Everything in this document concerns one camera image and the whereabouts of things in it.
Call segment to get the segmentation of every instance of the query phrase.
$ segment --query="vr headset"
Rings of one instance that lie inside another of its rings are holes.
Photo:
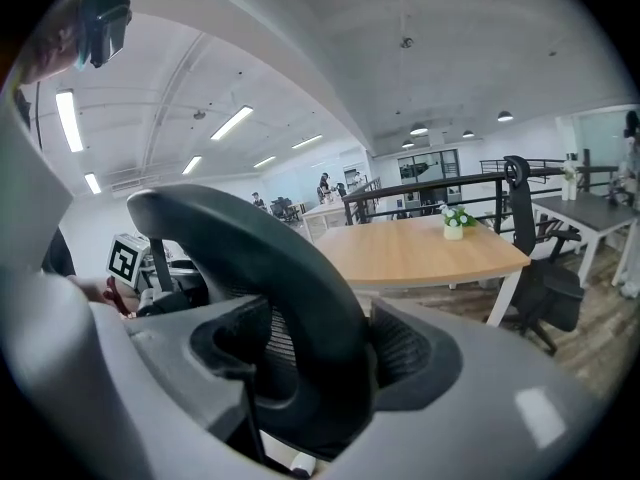
[[[79,19],[83,34],[78,41],[78,62],[99,68],[124,46],[131,21],[131,0],[82,0]]]

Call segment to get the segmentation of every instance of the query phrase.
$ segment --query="white vase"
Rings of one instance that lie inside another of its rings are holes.
[[[569,182],[564,178],[562,179],[562,200],[569,200]]]
[[[462,231],[464,228],[462,226],[452,227],[444,225],[444,237],[447,240],[462,240],[464,236],[464,232]]]

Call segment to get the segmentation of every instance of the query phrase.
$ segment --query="ceiling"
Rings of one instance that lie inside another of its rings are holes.
[[[258,22],[245,26],[225,7],[210,19],[198,8],[191,23],[205,30],[215,22],[229,41],[184,24],[195,0],[167,0],[167,6],[184,10],[174,11],[175,21],[135,12],[125,48],[112,61],[42,83],[44,152],[74,195],[90,193],[87,172],[103,188],[182,181],[194,155],[203,160],[189,179],[262,172],[253,165],[266,157],[275,155],[274,165],[315,146],[291,149],[304,138],[321,133],[322,143],[351,137],[344,115],[318,103],[340,94],[357,103],[348,107],[361,114],[352,122],[365,125],[360,129],[375,156],[401,151],[416,121],[430,128],[429,137],[415,139],[417,147],[457,143],[465,129],[477,138],[504,126],[495,120],[500,110],[521,122],[630,93],[619,83],[615,56],[573,0],[292,0],[297,10],[285,0],[247,1],[271,13],[258,18],[273,25],[274,36],[282,36],[291,51],[307,45],[313,61],[311,54],[326,49],[335,67],[333,86],[313,94],[322,84],[315,75],[305,78],[303,62],[296,76],[286,73],[290,63],[281,60],[283,50],[267,44]],[[146,0],[145,9],[166,17],[162,3]],[[237,7],[243,6],[249,7],[242,1]],[[297,43],[294,33],[285,37],[296,32],[296,20],[297,30],[307,34]],[[410,48],[400,47],[403,38],[412,39]],[[255,55],[234,46],[251,40],[258,46]],[[328,72],[316,64],[318,73]],[[305,90],[292,79],[306,84]],[[68,88],[76,95],[85,145],[79,153],[69,151],[55,108],[56,91]],[[34,102],[35,86],[25,94]],[[221,141],[211,141],[242,105],[254,112]],[[204,119],[194,119],[198,111]]]

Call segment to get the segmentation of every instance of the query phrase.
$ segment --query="white table leg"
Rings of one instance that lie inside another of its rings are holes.
[[[587,282],[587,276],[589,275],[589,270],[591,270],[591,264],[593,263],[593,258],[596,255],[596,249],[598,248],[599,242],[600,237],[598,235],[594,235],[587,244],[587,250],[584,253],[584,258],[582,258],[582,264],[580,265],[580,270],[578,271],[580,286],[584,286],[584,284]]]
[[[513,294],[516,291],[516,286],[518,286],[521,273],[522,269],[505,277],[504,282],[502,283],[502,288],[500,288],[498,298],[496,299],[496,303],[493,305],[493,309],[491,310],[491,314],[487,320],[487,325],[492,325],[493,327],[498,327],[500,325],[502,317],[507,312],[509,304],[511,304],[511,299],[513,299]]]
[[[309,242],[313,243],[313,237],[311,236],[311,229],[309,229],[309,220],[302,217],[302,222],[304,223],[304,229],[307,231],[307,237],[309,238]]]
[[[627,242],[624,244],[624,249],[622,250],[622,257],[620,258],[620,263],[618,263],[618,268],[616,269],[616,274],[613,276],[613,281],[611,284],[613,286],[617,286],[620,281],[620,276],[624,272],[624,269],[627,266],[627,261],[629,261],[629,253],[631,252],[631,248],[635,244],[636,234],[638,231],[638,221],[634,220],[629,227],[629,234],[627,235]]]

